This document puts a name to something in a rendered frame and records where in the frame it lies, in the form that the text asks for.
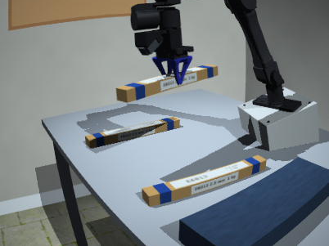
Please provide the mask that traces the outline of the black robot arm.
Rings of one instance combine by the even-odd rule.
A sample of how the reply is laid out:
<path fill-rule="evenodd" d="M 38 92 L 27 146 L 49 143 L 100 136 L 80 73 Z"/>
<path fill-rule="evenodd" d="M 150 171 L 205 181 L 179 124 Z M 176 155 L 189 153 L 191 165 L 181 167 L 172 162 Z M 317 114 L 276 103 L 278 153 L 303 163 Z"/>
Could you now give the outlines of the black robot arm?
<path fill-rule="evenodd" d="M 224 0 L 224 2 L 231 13 L 235 15 L 244 32 L 253 58 L 255 77 L 266 84 L 267 95 L 261 95 L 254 99 L 253 105 L 295 112 L 302 106 L 302 103 L 301 101 L 285 99 L 283 95 L 282 84 L 284 80 L 280 75 L 277 62 L 273 61 L 259 26 L 255 10 L 257 8 L 256 0 Z M 181 0 L 155 0 L 154 3 L 137 4 L 131 7 L 130 20 L 134 31 L 157 29 L 158 26 L 164 28 L 164 30 L 157 29 L 134 33 L 135 46 L 142 55 L 149 56 L 156 48 L 174 49 L 181 47 L 179 29 L 174 29 L 181 26 L 180 10 L 170 7 L 180 3 Z"/>

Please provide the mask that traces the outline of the tan rectangular box with blue bands and white label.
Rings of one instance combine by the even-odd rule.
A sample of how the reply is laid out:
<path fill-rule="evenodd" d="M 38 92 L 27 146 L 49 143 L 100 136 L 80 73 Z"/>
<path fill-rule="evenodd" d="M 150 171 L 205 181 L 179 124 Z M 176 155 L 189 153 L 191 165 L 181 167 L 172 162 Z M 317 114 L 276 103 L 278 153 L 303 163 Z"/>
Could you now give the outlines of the tan rectangular box with blue bands and white label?
<path fill-rule="evenodd" d="M 248 177 L 266 168 L 267 159 L 259 155 L 214 170 L 142 188 L 149 207 L 186 198 Z"/>

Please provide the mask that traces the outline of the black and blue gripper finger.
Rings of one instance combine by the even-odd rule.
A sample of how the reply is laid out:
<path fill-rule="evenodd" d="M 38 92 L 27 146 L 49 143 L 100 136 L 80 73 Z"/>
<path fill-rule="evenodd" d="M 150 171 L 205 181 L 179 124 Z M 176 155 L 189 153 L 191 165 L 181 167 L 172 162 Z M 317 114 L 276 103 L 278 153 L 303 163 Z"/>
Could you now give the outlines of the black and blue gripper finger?
<path fill-rule="evenodd" d="M 174 76 L 176 78 L 177 84 L 182 84 L 183 83 L 183 79 L 185 76 L 185 73 L 187 71 L 188 66 L 190 65 L 191 61 L 192 61 L 192 56 L 187 56 L 184 58 L 180 58 L 180 59 L 169 59 L 170 64 L 172 66 L 173 72 L 174 72 Z M 179 63 L 183 62 L 183 68 L 182 68 L 182 72 L 181 75 L 179 77 L 179 69 L 178 69 L 178 65 Z"/>
<path fill-rule="evenodd" d="M 152 57 L 152 60 L 154 61 L 155 65 L 157 66 L 157 68 L 159 69 L 159 71 L 161 72 L 162 75 L 165 75 L 165 70 L 163 65 L 161 64 L 161 62 L 163 61 L 167 61 L 167 66 L 168 66 L 168 74 L 172 73 L 172 66 L 170 64 L 169 58 L 158 58 L 158 57 Z"/>

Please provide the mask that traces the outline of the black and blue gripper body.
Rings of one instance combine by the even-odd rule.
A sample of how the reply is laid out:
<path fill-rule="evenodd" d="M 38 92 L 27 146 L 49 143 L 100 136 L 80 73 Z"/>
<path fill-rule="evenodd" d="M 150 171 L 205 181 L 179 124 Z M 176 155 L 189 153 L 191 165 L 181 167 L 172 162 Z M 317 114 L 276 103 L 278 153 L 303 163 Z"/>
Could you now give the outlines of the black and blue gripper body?
<path fill-rule="evenodd" d="M 174 29 L 179 29 L 179 28 L 174 28 Z M 169 58 L 169 59 L 180 59 L 187 57 L 187 52 L 192 52 L 194 51 L 194 47 L 189 47 L 189 46 L 183 46 L 182 43 L 182 31 L 181 28 L 179 29 L 180 33 L 180 48 L 174 48 L 174 49 L 161 49 L 161 48 L 156 48 L 155 53 L 156 57 L 158 58 Z M 173 54 L 176 53 L 176 54 Z M 178 55 L 180 54 L 180 55 Z M 175 56 L 176 55 L 176 56 Z"/>

